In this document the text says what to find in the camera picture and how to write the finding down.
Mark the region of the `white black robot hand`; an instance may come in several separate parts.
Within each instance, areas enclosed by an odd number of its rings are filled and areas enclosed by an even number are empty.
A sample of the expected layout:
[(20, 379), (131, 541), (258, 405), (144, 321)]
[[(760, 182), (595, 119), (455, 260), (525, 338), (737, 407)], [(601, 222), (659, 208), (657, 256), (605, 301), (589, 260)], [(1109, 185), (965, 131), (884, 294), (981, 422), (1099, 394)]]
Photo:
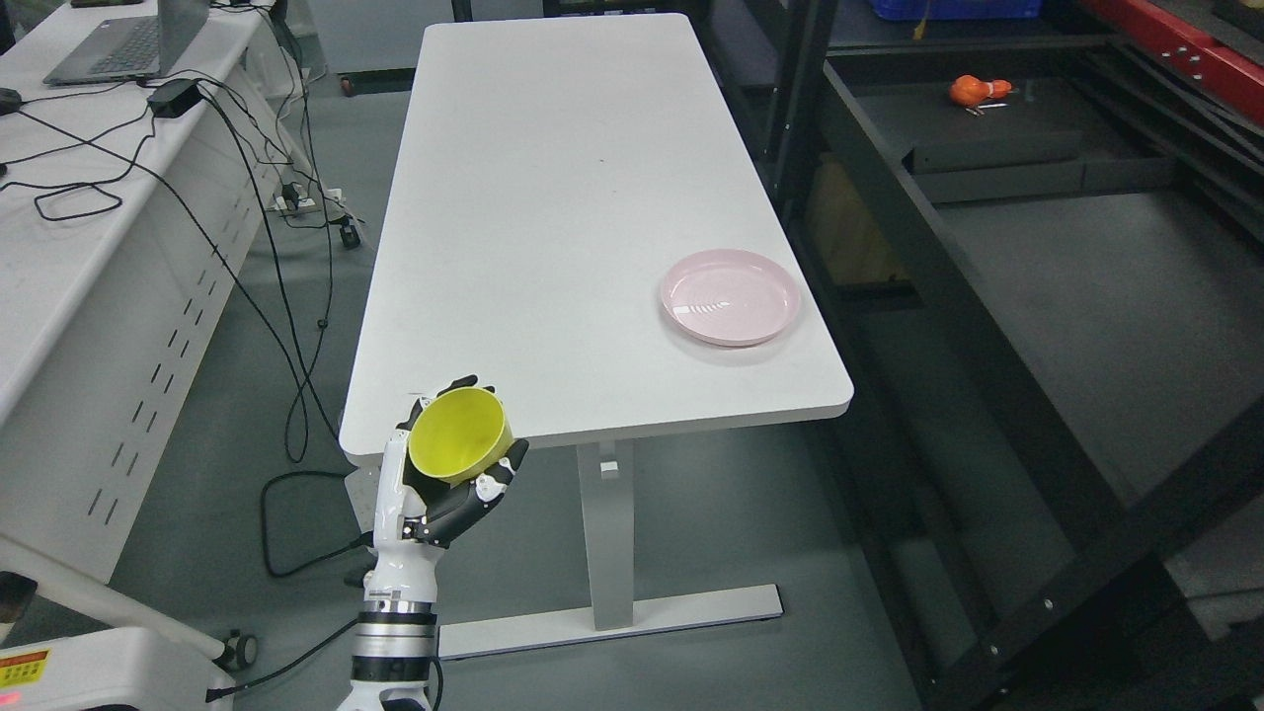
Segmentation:
[(530, 450), (514, 436), (509, 453), (473, 479), (447, 485), (423, 477), (408, 461), (408, 435), (425, 406), (442, 393), (482, 385), (464, 376), (431, 397), (420, 397), (403, 423), (386, 440), (375, 483), (372, 549), (375, 563), (362, 581), (364, 602), (370, 598), (437, 600), (439, 559), (458, 539), (480, 522), (509, 493), (520, 463)]

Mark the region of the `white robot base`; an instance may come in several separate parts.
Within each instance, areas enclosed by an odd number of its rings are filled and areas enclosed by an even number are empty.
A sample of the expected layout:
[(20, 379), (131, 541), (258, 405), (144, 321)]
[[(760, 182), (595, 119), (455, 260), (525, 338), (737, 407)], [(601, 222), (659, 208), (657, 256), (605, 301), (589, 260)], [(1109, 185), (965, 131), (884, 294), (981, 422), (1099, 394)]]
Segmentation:
[(220, 640), (3, 536), (3, 617), (32, 595), (107, 629), (3, 648), (5, 710), (230, 710), (217, 688), (258, 657), (239, 630)]

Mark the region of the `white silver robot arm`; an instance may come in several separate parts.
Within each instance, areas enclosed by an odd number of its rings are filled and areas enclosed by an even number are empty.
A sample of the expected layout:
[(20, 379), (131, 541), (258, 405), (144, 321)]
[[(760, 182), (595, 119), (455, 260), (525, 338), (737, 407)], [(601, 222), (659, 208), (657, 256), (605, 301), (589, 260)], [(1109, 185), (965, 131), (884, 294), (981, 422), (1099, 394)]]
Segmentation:
[(437, 710), (442, 671), (431, 603), (370, 598), (354, 626), (351, 691), (339, 710)]

